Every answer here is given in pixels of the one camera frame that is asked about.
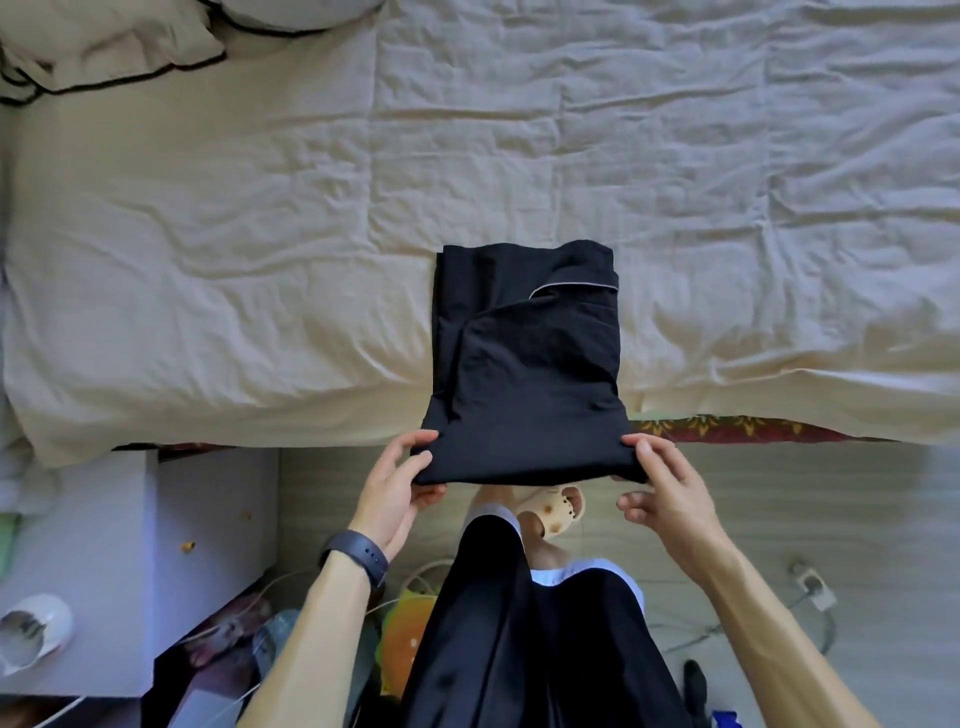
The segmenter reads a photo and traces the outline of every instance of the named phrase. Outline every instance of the white cabinet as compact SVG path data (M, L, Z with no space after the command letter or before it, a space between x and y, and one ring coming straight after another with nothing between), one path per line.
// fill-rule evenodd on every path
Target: white cabinet
M61 472L52 513L25 521L0 610L59 595L74 639L0 693L132 697L156 655L249 587L276 558L273 449L156 462L112 452Z

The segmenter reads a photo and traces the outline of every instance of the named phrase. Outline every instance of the beige sandal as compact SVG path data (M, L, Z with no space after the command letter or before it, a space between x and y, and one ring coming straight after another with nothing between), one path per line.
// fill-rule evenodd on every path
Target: beige sandal
M567 488L575 488L580 494L580 513L574 513L573 503L564 495ZM559 485L555 488L540 488L532 496L520 502L514 515L529 511L543 523L543 538L550 540L579 521L587 510L584 492L576 485Z

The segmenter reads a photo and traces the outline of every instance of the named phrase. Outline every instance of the left hand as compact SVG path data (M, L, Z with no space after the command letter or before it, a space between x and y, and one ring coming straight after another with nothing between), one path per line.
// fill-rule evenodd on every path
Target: left hand
M417 513L440 501L445 485L415 486L411 481L426 468L433 455L425 450L398 466L403 451L422 447L437 439L435 429L400 435L387 446L367 477L350 530L362 533L380 546L389 561L399 553Z

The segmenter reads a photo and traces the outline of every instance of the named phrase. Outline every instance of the electrical outlet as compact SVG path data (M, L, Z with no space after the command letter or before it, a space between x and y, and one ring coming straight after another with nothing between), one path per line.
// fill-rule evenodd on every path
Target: electrical outlet
M813 606L821 612L836 606L837 597L820 573L808 564L797 563L790 568L790 573L806 594L810 595Z

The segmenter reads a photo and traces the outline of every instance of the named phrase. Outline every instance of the black watch strap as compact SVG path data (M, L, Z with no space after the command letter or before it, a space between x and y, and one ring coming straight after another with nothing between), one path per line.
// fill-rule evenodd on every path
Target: black watch strap
M349 556L367 572L372 589L376 589L387 578L387 557L380 546L356 531L341 531L326 542L320 554L320 568L324 567L330 551L340 551Z

